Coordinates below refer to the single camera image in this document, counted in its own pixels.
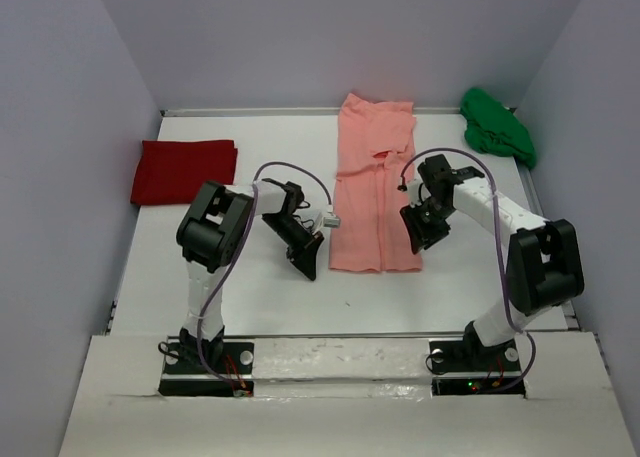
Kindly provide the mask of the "pink t-shirt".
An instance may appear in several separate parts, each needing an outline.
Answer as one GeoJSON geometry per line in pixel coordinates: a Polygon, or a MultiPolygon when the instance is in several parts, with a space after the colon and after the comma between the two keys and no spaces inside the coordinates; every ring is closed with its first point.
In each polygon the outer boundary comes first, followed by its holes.
{"type": "Polygon", "coordinates": [[[408,197],[400,174],[411,178],[416,118],[411,102],[370,102],[348,94],[338,115],[334,210],[329,268],[355,273],[419,272],[400,210],[408,197]]]}

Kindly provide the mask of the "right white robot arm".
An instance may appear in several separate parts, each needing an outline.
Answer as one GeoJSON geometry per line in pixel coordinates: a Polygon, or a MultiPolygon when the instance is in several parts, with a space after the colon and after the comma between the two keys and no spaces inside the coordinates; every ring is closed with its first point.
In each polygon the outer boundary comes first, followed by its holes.
{"type": "Polygon", "coordinates": [[[584,275],[575,227],[548,220],[504,196],[486,164],[453,168],[447,149],[435,148],[410,159],[417,176],[400,176],[398,189],[409,202],[400,210],[411,250],[433,247],[451,231],[459,212],[494,238],[501,286],[498,302],[472,320],[458,341],[430,353],[434,372],[454,365],[482,369],[504,354],[509,342],[537,317],[581,295],[584,275]]]}

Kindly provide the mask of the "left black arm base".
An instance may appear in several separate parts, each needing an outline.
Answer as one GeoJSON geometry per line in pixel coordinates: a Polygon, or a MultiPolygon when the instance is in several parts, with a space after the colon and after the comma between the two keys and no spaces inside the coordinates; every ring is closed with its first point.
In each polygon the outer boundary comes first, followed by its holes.
{"type": "Polygon", "coordinates": [[[161,341],[163,365],[158,392],[165,397],[252,397],[254,344],[228,341],[216,361],[205,366],[196,349],[184,349],[176,339],[161,341]]]}

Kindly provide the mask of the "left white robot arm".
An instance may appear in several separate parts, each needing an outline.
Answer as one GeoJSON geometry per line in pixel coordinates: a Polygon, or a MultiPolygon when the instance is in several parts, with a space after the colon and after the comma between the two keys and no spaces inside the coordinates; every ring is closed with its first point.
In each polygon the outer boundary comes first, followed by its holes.
{"type": "Polygon", "coordinates": [[[286,244],[287,260],[313,281],[321,231],[306,227],[296,215],[305,201],[301,187],[273,179],[256,181],[249,190],[208,181],[182,219],[177,244],[187,264],[188,311],[179,332],[179,355],[195,369],[215,369],[224,351],[222,291],[230,270],[248,240],[255,217],[286,244]]]}

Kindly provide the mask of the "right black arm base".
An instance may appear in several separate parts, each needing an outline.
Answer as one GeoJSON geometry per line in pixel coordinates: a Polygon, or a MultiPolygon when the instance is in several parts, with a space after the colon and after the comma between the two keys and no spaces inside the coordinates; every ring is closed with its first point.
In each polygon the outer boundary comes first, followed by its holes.
{"type": "Polygon", "coordinates": [[[430,341],[425,366],[434,396],[526,394],[514,340],[476,356],[465,353],[461,340],[430,341]]]}

